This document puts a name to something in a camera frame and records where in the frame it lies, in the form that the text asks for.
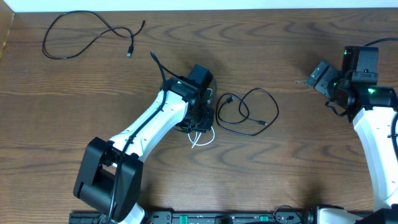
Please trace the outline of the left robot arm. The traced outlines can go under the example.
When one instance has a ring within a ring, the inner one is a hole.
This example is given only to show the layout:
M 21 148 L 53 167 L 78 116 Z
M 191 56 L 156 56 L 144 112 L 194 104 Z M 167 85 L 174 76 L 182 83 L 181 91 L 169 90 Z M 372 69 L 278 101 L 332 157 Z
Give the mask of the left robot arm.
M 212 129 L 212 82 L 212 73 L 195 65 L 187 77 L 166 80 L 153 104 L 125 130 L 108 141 L 92 139 L 83 155 L 74 196 L 109 222 L 143 221 L 145 211 L 137 201 L 144 162 L 171 129 L 187 134 Z

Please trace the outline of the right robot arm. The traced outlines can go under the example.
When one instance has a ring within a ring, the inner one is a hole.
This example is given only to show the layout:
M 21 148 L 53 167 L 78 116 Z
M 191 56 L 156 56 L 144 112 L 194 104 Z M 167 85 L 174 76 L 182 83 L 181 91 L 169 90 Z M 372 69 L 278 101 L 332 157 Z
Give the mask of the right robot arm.
M 361 217 L 332 205 L 317 205 L 303 223 L 397 223 L 397 94 L 377 84 L 378 49 L 347 46 L 341 70 L 326 62 L 314 69 L 305 84 L 327 97 L 353 124 L 364 149 L 373 187 L 374 211 Z

